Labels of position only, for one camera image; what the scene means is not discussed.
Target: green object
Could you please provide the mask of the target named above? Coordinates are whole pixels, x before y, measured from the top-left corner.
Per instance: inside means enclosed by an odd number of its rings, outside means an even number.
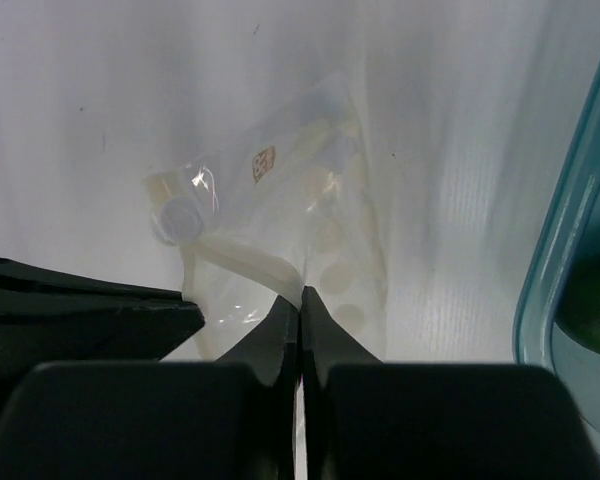
[[[600,354],[600,255],[573,267],[556,321],[569,337]]]

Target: white cap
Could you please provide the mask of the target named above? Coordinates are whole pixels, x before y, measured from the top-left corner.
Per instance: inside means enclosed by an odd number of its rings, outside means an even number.
[[[157,223],[165,240],[173,243],[191,243],[204,230],[204,221],[193,198],[172,197],[161,207]]]

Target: wrinkled plastic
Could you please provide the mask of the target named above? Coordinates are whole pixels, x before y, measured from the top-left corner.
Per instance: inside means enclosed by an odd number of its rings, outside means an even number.
[[[384,253],[360,122],[339,75],[144,186],[154,231],[180,247],[183,298],[205,313],[196,335],[203,358],[231,348],[276,295],[300,308],[304,285],[384,355]]]

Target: translucent plastic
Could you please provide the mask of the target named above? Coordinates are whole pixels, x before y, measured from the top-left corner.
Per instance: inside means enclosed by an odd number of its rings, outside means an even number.
[[[511,361],[599,61],[600,0],[3,1],[0,256],[181,288],[142,179],[342,69],[386,196],[388,358]]]
[[[600,355],[554,325],[574,261],[600,253],[600,69],[574,137],[520,300],[515,352],[569,387],[600,453]]]
[[[218,152],[145,179],[156,233],[180,246],[183,298],[207,319],[196,335],[204,357],[253,328],[273,293],[300,308],[305,284],[384,356],[387,278],[367,171],[334,74]]]

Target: white fabric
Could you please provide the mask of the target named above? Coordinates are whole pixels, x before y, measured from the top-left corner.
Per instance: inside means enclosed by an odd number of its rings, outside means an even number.
[[[2,1],[0,255],[179,289],[141,179],[341,68],[387,179],[389,357],[510,361],[599,57],[600,0]]]

